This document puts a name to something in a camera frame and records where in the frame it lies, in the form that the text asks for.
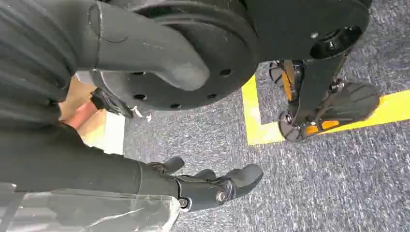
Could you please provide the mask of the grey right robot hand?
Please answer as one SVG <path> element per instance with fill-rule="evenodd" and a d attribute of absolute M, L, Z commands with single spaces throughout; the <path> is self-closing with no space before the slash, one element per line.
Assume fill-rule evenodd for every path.
<path fill-rule="evenodd" d="M 23 192 L 167 195 L 197 211 L 243 197 L 262 179 L 256 164 L 221 177 L 211 170 L 173 176 L 84 144 L 59 120 L 78 70 L 148 71 L 183 90 L 209 77 L 179 32 L 136 13 L 97 0 L 1 1 L 1 182 Z"/>

